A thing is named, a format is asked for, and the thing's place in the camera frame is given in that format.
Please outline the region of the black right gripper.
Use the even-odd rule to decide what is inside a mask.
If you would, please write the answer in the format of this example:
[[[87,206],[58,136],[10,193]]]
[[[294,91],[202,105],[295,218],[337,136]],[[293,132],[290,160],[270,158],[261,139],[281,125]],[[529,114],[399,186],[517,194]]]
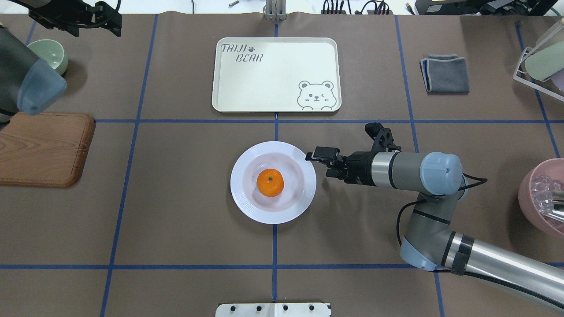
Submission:
[[[393,142],[391,129],[380,123],[365,124],[365,132],[373,140],[371,152],[354,152],[349,156],[340,155],[336,147],[316,147],[306,154],[306,161],[315,161],[328,167],[326,176],[337,178],[348,184],[375,185],[372,178],[372,162],[375,153],[401,152]]]

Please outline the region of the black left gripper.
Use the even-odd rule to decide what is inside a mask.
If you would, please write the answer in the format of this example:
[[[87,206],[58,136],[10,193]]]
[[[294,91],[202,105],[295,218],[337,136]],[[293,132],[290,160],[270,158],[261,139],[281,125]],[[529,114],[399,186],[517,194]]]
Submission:
[[[79,37],[79,28],[103,28],[117,37],[122,34],[121,1],[113,8],[104,1],[94,5],[82,0],[30,0],[29,16],[47,29],[58,28]]]

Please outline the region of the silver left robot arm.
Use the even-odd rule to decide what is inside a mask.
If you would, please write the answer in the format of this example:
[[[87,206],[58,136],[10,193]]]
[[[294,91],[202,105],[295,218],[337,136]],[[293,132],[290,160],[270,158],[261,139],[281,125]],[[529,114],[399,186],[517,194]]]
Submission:
[[[79,36],[80,29],[103,28],[121,36],[121,1],[115,7],[99,0],[18,0],[28,15],[47,29]],[[5,128],[19,112],[36,116],[54,104],[67,82],[46,60],[32,52],[5,26],[0,32],[0,123]]]

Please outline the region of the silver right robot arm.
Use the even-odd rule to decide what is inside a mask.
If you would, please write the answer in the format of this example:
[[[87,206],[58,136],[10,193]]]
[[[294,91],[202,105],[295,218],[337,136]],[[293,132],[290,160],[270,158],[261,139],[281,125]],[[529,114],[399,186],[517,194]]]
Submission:
[[[403,152],[389,128],[365,125],[373,140],[370,151],[342,156],[336,147],[318,146],[307,161],[327,167],[326,176],[348,184],[417,192],[407,230],[400,242],[403,261],[432,273],[467,276],[504,287],[563,311],[563,271],[450,229],[457,203],[465,193],[486,182],[463,172],[459,157],[450,153]]]

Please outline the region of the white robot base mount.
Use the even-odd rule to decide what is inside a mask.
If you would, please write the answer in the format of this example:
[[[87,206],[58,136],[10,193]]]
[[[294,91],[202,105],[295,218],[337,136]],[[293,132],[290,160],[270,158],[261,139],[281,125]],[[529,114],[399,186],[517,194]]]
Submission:
[[[329,303],[224,303],[217,307],[216,317],[331,317]]]

